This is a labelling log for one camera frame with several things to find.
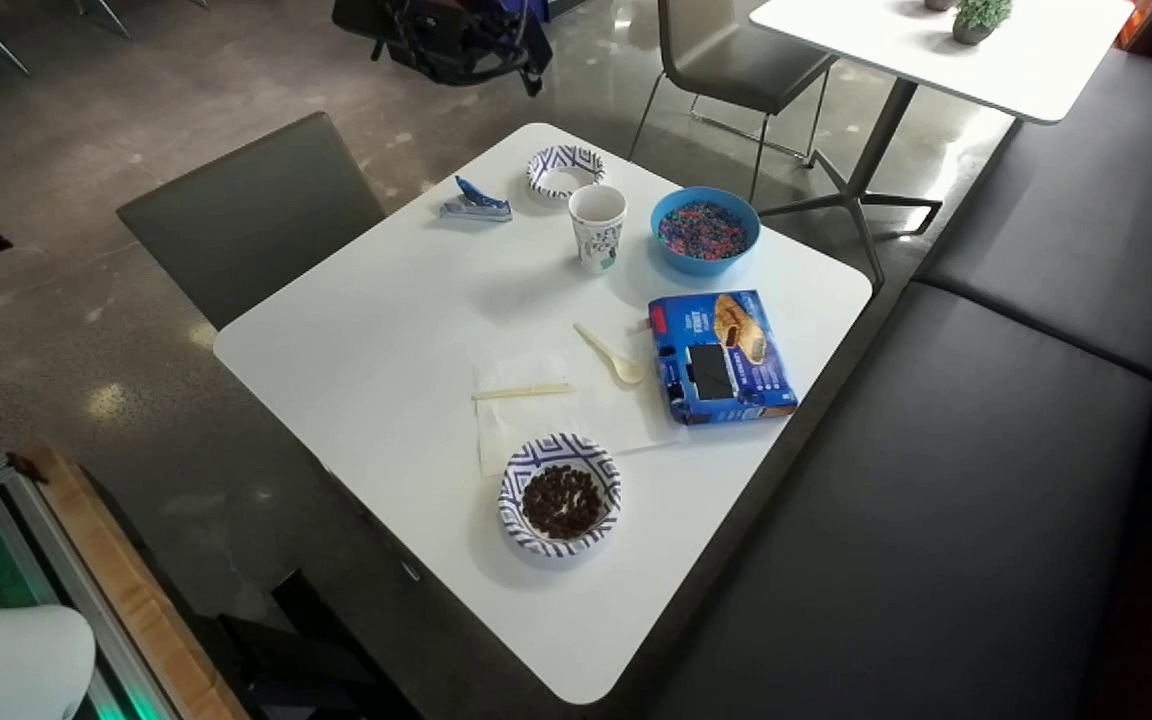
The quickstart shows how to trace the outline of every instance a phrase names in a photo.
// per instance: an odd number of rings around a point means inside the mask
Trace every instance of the spoon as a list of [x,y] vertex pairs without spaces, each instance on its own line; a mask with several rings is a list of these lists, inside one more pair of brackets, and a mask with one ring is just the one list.
[[588,347],[596,347],[596,352],[603,354],[603,362],[612,367],[616,383],[622,383],[622,386],[643,383],[640,367],[637,367],[629,354],[612,352],[612,347],[609,347],[596,331],[588,331],[583,323],[570,323],[570,328],[583,335]]

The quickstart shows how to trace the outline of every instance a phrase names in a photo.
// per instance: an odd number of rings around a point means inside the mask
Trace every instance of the black sofa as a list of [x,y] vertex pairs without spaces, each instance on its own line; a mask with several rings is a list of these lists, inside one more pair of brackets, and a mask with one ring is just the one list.
[[1152,716],[1152,60],[1011,126],[640,711]]

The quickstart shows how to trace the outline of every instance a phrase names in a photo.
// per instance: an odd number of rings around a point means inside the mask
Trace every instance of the plate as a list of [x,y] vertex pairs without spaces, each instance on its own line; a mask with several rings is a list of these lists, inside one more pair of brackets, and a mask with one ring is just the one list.
[[[538,480],[545,472],[560,472],[560,468],[583,472],[591,480],[591,492],[598,497],[596,519],[579,536],[551,536],[537,526],[524,511],[524,497],[531,480]],[[531,440],[505,465],[501,526],[513,543],[545,561],[577,561],[591,552],[612,530],[616,511],[618,511],[618,475],[609,453],[570,431]]]
[[556,145],[531,155],[529,179],[537,192],[564,199],[577,187],[603,179],[603,158],[588,146]]

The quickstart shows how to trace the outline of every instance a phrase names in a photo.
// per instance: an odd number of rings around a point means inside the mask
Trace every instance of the white table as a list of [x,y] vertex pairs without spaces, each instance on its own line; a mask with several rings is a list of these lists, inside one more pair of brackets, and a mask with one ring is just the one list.
[[[506,192],[505,229],[439,222],[453,179],[293,279],[216,335],[216,354],[470,609],[560,701],[598,701],[666,609],[784,421],[700,427],[683,443],[622,453],[622,516],[577,569],[537,569],[495,523],[495,475],[476,465],[476,362],[501,352],[564,352],[570,383],[612,383],[570,320],[629,328],[666,293],[647,254],[647,212],[675,185],[603,155],[629,192],[629,234],[609,276],[570,273],[564,212],[524,205],[524,163],[583,145],[529,124],[460,166]],[[761,289],[786,374],[806,391],[870,289],[764,229],[747,262],[716,289]]]
[[1091,80],[1101,57],[1113,48],[1128,10],[1128,0],[1011,0],[1011,21],[996,26],[982,43],[962,48],[947,36],[957,10],[923,10],[923,0],[761,3],[747,14],[752,22],[896,76],[851,175],[843,179],[822,158],[839,192],[775,212],[843,205],[864,229],[860,205],[900,205],[928,206],[923,222],[915,229],[923,230],[936,221],[941,199],[867,194],[870,172],[881,166],[915,94],[915,82],[1011,110],[1020,118],[1061,124]]

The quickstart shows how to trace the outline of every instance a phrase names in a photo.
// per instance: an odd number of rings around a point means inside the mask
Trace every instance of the paper cup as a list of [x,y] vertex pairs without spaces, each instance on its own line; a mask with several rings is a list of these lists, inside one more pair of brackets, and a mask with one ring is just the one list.
[[577,230],[577,260],[583,273],[603,273],[616,262],[622,230],[622,194],[609,185],[588,185],[568,194],[568,215]]

